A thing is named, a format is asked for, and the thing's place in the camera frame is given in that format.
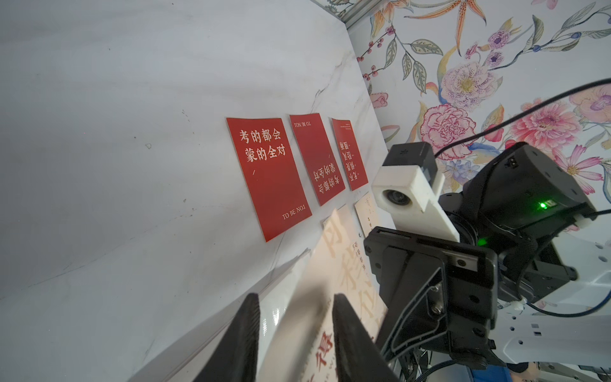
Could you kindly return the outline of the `white photo album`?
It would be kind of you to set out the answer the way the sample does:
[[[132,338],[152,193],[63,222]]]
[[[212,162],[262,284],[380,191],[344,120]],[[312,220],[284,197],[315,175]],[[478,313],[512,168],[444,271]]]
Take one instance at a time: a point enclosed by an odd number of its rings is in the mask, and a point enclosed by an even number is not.
[[[159,353],[130,380],[193,381],[221,343],[247,295],[255,292],[259,294],[260,307],[259,353],[256,364],[260,367],[311,255],[312,251],[307,249],[295,259],[271,271],[237,300]]]

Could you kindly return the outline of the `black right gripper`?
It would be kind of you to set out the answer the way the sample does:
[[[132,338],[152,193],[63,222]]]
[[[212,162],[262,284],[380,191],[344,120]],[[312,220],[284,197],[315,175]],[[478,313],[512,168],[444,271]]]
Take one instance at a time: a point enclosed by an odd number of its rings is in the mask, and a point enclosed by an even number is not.
[[[364,240],[388,311],[376,346],[385,361],[417,349],[470,368],[497,365],[494,251],[376,227]]]

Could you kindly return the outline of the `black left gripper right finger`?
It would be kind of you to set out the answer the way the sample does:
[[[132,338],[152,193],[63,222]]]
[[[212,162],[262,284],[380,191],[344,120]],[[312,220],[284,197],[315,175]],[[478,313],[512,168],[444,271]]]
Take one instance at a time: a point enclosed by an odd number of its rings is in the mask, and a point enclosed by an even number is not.
[[[338,381],[399,380],[383,360],[344,294],[334,295],[333,325]]]

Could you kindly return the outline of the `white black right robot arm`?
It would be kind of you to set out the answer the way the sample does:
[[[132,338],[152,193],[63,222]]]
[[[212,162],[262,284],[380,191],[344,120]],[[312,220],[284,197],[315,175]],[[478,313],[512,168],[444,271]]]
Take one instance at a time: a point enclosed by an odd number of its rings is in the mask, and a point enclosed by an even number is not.
[[[374,182],[394,228],[364,247],[388,313],[385,361],[416,350],[471,369],[525,362],[610,368],[609,248],[565,237],[599,217],[574,178],[517,143],[444,194],[432,146],[391,148]]]

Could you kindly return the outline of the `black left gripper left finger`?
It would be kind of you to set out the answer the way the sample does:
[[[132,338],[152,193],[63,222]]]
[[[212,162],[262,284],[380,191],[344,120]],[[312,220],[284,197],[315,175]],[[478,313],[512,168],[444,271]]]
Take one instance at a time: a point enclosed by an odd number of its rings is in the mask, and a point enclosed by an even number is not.
[[[255,381],[259,354],[259,296],[248,294],[195,382]]]

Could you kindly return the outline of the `beige card red characters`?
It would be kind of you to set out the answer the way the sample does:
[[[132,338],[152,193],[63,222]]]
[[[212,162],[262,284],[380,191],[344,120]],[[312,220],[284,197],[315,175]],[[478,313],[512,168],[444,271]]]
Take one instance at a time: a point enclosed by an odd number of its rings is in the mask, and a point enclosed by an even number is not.
[[[337,381],[334,298],[345,296],[375,338],[387,310],[378,289],[353,208],[344,205],[262,297],[256,379]]]

